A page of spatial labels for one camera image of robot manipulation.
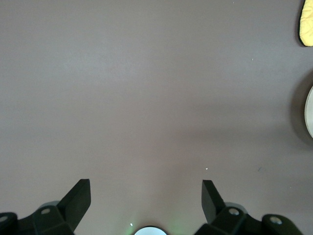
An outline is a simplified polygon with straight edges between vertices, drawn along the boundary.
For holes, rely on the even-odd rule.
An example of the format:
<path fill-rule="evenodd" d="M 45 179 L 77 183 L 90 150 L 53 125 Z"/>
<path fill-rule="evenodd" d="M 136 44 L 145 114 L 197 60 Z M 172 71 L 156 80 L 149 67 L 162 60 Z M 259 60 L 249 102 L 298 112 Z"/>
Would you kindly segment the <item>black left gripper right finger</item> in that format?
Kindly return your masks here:
<path fill-rule="evenodd" d="M 301 235 L 299 228 L 287 217 L 266 214 L 256 220 L 238 206 L 227 205 L 214 183 L 203 180 L 201 205 L 207 223 L 197 235 Z"/>

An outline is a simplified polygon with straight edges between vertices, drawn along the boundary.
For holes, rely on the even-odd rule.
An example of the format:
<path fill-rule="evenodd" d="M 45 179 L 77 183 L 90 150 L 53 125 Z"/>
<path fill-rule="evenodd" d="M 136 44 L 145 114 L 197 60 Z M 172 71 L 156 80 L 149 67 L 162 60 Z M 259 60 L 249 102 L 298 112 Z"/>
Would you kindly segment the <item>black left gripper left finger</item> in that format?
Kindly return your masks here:
<path fill-rule="evenodd" d="M 73 235 L 91 205 L 90 180 L 81 179 L 60 200 L 41 205 L 18 219 L 14 212 L 0 214 L 2 235 Z"/>

